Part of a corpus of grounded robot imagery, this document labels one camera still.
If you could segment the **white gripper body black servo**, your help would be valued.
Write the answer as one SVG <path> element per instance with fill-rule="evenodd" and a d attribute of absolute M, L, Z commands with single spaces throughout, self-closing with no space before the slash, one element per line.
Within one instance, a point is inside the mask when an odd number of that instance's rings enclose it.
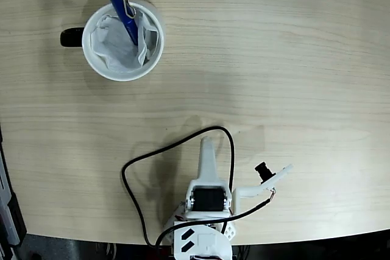
<path fill-rule="evenodd" d="M 232 193 L 224 180 L 191 180 L 186 192 L 187 219 L 225 219 L 231 216 Z"/>

